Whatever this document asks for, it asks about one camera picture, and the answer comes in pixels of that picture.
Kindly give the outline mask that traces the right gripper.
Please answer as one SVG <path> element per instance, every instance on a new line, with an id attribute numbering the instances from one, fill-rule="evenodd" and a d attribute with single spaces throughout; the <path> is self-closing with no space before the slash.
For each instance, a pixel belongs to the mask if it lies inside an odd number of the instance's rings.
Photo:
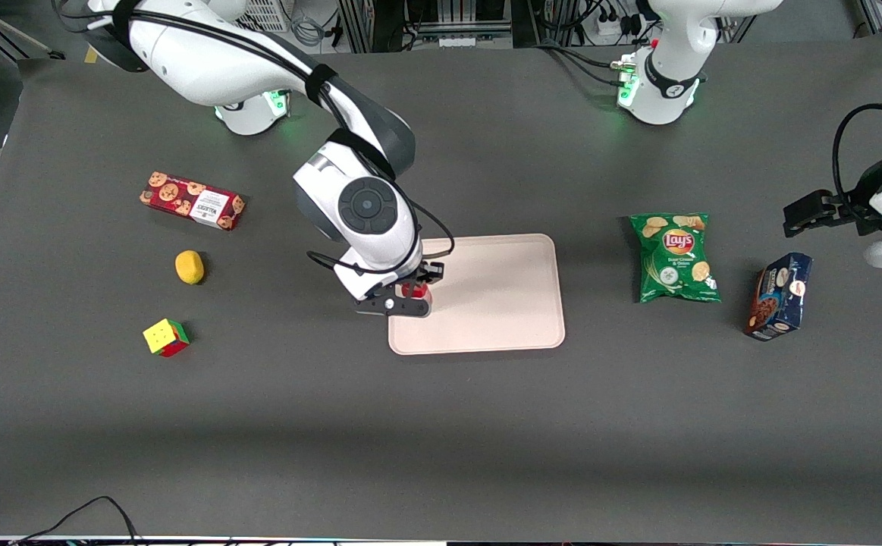
<path id="1" fill-rule="evenodd" d="M 347 263 L 347 266 L 334 264 L 334 275 L 344 286 L 344 289 L 350 294 L 354 302 L 362 302 L 370 300 L 379 294 L 383 297 L 407 298 L 406 284 L 398 284 L 407 280 L 416 278 L 419 275 L 420 284 L 436 284 L 444 279 L 444 263 L 443 262 L 413 262 L 410 260 L 405 266 L 399 270 L 388 273 L 368 273 L 358 271 L 358 268 L 371 268 L 360 258 L 358 253 L 345 253 L 340 262 Z"/>

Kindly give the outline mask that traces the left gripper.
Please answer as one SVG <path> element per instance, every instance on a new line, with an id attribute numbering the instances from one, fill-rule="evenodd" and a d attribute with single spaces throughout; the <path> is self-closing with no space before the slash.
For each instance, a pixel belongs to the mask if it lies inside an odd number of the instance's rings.
<path id="1" fill-rule="evenodd" d="M 829 225 L 836 214 L 836 203 L 844 224 L 853 222 L 858 232 L 882 231 L 882 214 L 871 207 L 871 197 L 882 187 L 882 159 L 864 170 L 849 191 L 843 189 L 838 158 L 832 159 L 832 171 L 836 196 L 831 191 L 812 191 L 784 207 L 785 238 Z"/>

